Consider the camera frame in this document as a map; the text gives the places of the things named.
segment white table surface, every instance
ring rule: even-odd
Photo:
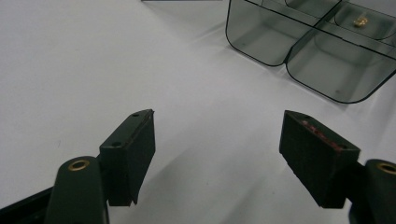
[[[317,206],[278,152],[284,110],[396,161],[396,78],[334,103],[227,42],[228,1],[0,1],[0,208],[53,185],[128,115],[155,110],[137,206],[111,223],[348,223]]]

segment black plastic part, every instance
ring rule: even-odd
[[[366,162],[366,197],[378,224],[396,223],[396,164],[389,161]]]
[[[357,147],[317,120],[285,111],[279,151],[319,206],[344,206],[345,170],[357,163]]]
[[[74,158],[59,168],[44,223],[109,223],[96,158]]]
[[[45,189],[0,210],[0,223],[44,222],[52,188]]]
[[[375,224],[373,213],[368,206],[352,204],[349,210],[350,224]]]
[[[137,203],[149,164],[155,153],[154,111],[129,116],[100,146],[100,162],[106,177],[110,206]]]

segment screw hole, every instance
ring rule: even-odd
[[[79,171],[85,169],[88,165],[90,165],[90,162],[86,160],[74,161],[69,165],[68,169],[70,171]]]
[[[388,163],[379,163],[378,168],[385,173],[396,175],[396,166]]]
[[[111,146],[113,147],[119,147],[121,145],[121,142],[114,142],[113,144],[111,144]]]

